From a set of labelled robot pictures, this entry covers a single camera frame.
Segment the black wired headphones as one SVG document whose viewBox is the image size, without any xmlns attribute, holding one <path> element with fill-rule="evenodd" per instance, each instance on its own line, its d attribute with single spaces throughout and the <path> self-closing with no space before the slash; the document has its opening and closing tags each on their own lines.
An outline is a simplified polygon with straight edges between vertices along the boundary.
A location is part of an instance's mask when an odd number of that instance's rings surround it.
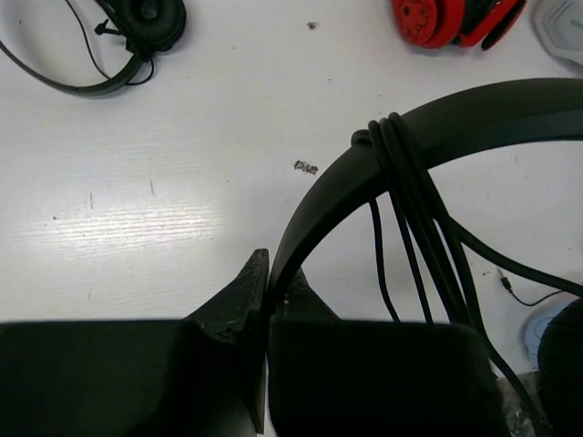
<svg viewBox="0 0 583 437">
<path fill-rule="evenodd" d="M 506 146 L 582 137 L 582 83 L 535 78 L 480 86 L 372 122 L 303 198 L 284 231 L 269 281 L 282 301 L 313 249 L 360 206 L 389 193 L 396 216 L 415 235 L 446 313 L 483 329 L 464 248 L 518 276 L 576 297 L 571 281 L 520 264 L 477 239 L 447 213 L 430 168 Z"/>
</svg>

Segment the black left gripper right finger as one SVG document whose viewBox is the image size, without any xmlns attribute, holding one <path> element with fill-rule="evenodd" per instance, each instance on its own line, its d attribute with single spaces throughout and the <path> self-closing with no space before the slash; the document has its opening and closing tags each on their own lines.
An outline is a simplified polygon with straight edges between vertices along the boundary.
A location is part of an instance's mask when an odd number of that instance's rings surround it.
<svg viewBox="0 0 583 437">
<path fill-rule="evenodd" d="M 464 326 L 343 320 L 296 273 L 270 320 L 279 436 L 506 436 L 486 349 Z"/>
</svg>

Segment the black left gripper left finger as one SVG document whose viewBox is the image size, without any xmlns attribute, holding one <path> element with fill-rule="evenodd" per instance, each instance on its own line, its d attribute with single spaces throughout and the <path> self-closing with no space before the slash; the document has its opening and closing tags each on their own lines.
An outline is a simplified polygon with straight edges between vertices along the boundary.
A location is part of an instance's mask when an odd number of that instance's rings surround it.
<svg viewBox="0 0 583 437">
<path fill-rule="evenodd" d="M 189 316 L 6 322 L 4 436 L 257 436 L 266 249 Z"/>
</svg>

